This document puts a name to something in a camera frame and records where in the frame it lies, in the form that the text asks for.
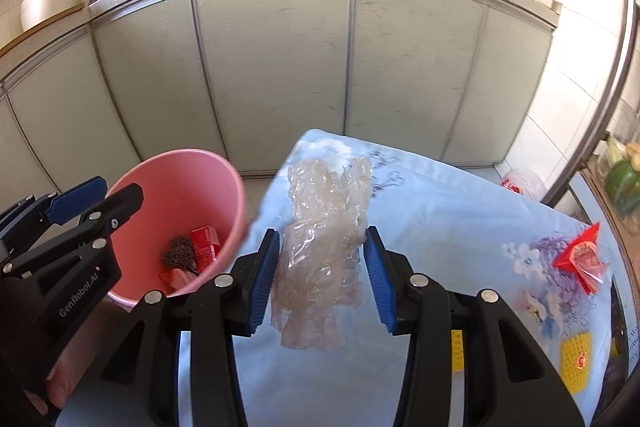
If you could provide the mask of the left hand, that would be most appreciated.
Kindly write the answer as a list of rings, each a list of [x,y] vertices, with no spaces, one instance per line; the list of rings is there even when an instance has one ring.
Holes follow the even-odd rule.
[[[117,329],[126,314],[124,309],[108,299],[101,301],[89,314],[44,381],[46,393],[35,395],[30,391],[25,392],[41,416],[52,411],[53,407],[64,407],[86,370],[103,348],[106,338]]]

